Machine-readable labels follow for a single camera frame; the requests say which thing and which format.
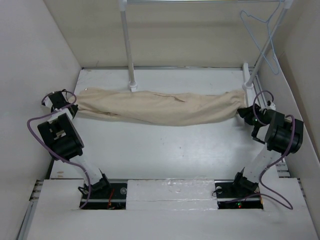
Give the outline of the beige trousers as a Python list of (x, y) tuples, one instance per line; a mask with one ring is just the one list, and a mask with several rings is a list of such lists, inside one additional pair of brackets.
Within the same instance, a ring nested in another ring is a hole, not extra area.
[(246, 94), (232, 90), (218, 95), (119, 92), (86, 88), (76, 96), (78, 111), (108, 121), (141, 121), (162, 126), (192, 126), (220, 123), (245, 108)]

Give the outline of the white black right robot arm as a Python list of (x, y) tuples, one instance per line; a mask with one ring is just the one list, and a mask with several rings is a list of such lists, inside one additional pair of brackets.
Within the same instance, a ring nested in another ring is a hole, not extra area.
[(263, 171), (289, 154), (296, 153), (302, 143), (304, 122), (294, 118), (289, 121), (274, 109), (262, 109), (257, 104), (237, 110), (245, 123), (253, 126), (252, 139), (263, 144), (258, 156), (235, 175), (231, 191), (237, 197), (253, 193)]

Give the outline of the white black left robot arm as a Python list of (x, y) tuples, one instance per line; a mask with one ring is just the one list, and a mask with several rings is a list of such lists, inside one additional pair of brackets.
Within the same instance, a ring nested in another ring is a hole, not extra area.
[(37, 129), (49, 149), (68, 162), (84, 167), (84, 174), (89, 176), (90, 183), (86, 183), (80, 190), (87, 193), (91, 186), (92, 195), (107, 198), (112, 191), (111, 184), (106, 175), (91, 166), (83, 155), (84, 143), (73, 124), (78, 105), (67, 100), (67, 92), (65, 89), (55, 91), (42, 99), (41, 104), (50, 109), (52, 116), (39, 124)]

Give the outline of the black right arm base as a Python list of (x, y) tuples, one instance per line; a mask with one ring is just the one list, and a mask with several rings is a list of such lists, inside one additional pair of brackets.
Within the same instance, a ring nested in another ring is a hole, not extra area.
[(263, 202), (260, 195), (246, 188), (235, 188), (232, 180), (215, 180), (212, 197), (217, 200), (219, 210), (260, 209)]

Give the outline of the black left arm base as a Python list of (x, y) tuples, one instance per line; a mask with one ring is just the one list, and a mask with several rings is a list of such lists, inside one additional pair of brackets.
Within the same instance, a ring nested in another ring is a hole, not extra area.
[(107, 191), (92, 193), (83, 210), (124, 210), (127, 203), (127, 182), (111, 182)]

